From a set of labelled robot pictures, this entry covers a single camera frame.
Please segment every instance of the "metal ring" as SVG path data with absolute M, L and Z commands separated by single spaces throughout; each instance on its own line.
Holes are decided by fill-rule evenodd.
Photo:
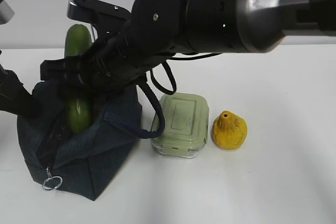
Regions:
M 59 183 L 54 188 L 47 187 L 46 183 L 48 183 L 49 181 L 53 180 L 54 178 L 58 178 L 59 179 Z M 62 183 L 63 183 L 63 178 L 62 177 L 60 177 L 60 176 L 54 176 L 54 177 L 51 177 L 51 178 L 47 178 L 43 182 L 42 188 L 43 188 L 44 191 L 53 191 L 53 190 L 58 189 L 62 185 Z

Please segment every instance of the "screw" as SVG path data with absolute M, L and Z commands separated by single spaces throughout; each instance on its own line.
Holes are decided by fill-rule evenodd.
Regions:
M 158 19 L 159 19 L 159 15 L 157 13 L 155 13 L 154 16 L 153 16 L 153 20 L 157 21 Z

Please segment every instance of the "zipper pull ring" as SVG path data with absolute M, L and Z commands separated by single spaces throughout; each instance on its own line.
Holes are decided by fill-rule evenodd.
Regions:
M 43 185 L 42 185 L 43 190 L 44 191 L 53 191 L 53 190 L 58 189 L 62 185 L 62 183 L 63 183 L 63 178 L 61 176 L 54 176 L 53 177 L 51 175 L 51 171 L 50 171 L 50 167 L 49 166 L 46 168 L 46 171 L 47 171 L 48 178 L 43 182 Z M 48 187 L 48 186 L 46 186 L 46 184 L 49 181 L 54 180 L 54 179 L 58 179 L 59 180 L 59 183 L 56 186 L 54 186 L 54 187 Z

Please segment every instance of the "plastic food container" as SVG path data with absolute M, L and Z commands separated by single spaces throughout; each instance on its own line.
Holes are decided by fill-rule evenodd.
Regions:
M 161 106 L 166 127 L 163 134 L 152 139 L 152 146 L 163 155 L 193 158 L 207 143 L 209 107 L 206 100 L 193 94 L 164 95 Z M 159 127 L 157 115 L 152 130 Z

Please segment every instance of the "dark blue fabric bag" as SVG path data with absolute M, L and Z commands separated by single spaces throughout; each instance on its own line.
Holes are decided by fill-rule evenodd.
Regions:
M 164 117 L 158 100 L 146 83 L 139 86 L 161 115 L 161 128 L 157 132 L 140 128 L 142 106 L 133 85 L 110 99 L 89 129 L 72 135 L 67 126 L 65 105 L 58 99 L 57 83 L 48 81 L 36 85 L 33 96 L 43 105 L 43 114 L 37 119 L 22 116 L 17 119 L 19 144 L 33 180 L 45 183 L 45 189 L 96 200 L 136 141 L 163 132 Z

